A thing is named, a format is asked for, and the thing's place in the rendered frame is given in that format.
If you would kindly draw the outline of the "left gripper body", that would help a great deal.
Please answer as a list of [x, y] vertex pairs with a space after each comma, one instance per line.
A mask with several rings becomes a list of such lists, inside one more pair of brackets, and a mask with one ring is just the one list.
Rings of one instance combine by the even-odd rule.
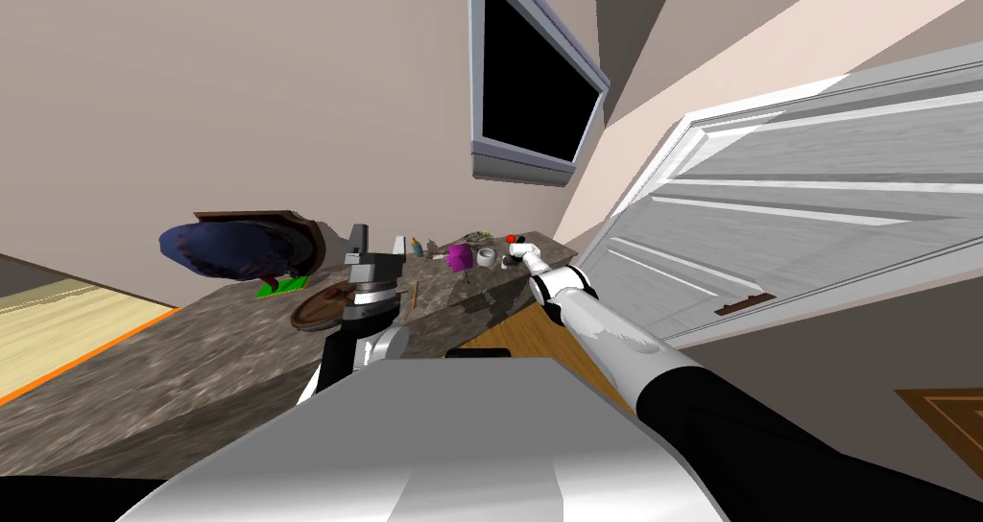
[[376, 292], [394, 289], [402, 277], [406, 261], [404, 254], [347, 253], [345, 264], [349, 267], [348, 282], [360, 292]]

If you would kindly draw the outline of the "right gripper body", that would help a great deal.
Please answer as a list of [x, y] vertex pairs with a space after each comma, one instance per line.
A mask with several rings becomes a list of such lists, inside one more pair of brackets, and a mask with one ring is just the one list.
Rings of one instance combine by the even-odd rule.
[[510, 244], [508, 260], [514, 265], [525, 264], [531, 275], [539, 275], [551, 270], [549, 265], [541, 259], [539, 248], [532, 243]]

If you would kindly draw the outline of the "brown round plate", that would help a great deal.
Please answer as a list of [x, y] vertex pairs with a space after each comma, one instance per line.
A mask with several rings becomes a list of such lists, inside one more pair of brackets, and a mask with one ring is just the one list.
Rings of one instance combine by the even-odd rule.
[[339, 325], [355, 289], [354, 284], [339, 282], [317, 292], [298, 304], [289, 319], [291, 326], [302, 332], [318, 332]]

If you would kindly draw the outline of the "green book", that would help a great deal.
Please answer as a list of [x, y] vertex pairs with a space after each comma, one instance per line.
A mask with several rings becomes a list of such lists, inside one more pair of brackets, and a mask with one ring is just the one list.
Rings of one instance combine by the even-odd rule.
[[276, 281], [276, 286], [271, 285], [272, 281], [265, 282], [255, 294], [255, 298], [275, 297], [299, 291], [308, 286], [309, 276], [297, 278], [286, 278]]

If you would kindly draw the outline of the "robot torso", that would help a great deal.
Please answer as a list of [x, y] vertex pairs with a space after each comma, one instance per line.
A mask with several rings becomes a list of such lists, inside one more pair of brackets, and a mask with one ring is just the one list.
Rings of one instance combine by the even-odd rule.
[[729, 522], [663, 440], [549, 358], [381, 361], [118, 522]]

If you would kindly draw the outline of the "grey marble table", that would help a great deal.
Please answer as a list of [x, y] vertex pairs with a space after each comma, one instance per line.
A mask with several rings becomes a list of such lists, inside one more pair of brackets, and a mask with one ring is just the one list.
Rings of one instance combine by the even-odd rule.
[[325, 335], [290, 315], [347, 279], [334, 265], [263, 299], [225, 286], [0, 406], [0, 476], [177, 475], [297, 403]]

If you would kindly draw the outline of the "white panelled door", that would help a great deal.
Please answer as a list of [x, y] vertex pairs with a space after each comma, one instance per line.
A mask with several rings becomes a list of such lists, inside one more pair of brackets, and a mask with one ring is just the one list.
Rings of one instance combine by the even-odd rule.
[[983, 275], [983, 41], [688, 113], [580, 265], [677, 347]]

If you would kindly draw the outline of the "yellow rug with orange edge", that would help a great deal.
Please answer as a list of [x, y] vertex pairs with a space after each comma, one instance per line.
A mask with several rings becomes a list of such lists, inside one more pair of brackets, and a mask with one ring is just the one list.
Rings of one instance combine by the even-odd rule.
[[71, 279], [0, 297], [0, 406], [176, 312]]

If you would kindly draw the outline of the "brown floor mat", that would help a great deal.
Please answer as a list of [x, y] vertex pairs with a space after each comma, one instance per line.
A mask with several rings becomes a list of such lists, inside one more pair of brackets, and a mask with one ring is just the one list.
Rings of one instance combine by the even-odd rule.
[[895, 393], [983, 481], [983, 388]]

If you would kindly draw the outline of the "black window with grey frame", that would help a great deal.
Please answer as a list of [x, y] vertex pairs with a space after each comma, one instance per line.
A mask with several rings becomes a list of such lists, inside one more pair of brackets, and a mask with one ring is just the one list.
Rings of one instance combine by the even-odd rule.
[[566, 187], [610, 82], [545, 0], [468, 0], [476, 178]]

